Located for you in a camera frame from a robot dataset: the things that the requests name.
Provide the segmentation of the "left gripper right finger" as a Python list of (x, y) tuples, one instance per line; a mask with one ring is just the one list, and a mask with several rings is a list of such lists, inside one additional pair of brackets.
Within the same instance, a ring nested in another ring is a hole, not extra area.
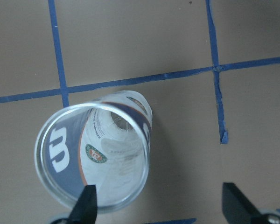
[(232, 182), (222, 185), (222, 212), (229, 224), (265, 224), (266, 216)]

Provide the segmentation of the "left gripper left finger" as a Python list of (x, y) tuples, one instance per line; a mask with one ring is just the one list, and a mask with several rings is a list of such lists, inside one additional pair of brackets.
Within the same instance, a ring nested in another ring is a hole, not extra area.
[(77, 203), (73, 207), (67, 224), (94, 224), (97, 219), (98, 204), (96, 185), (84, 187)]

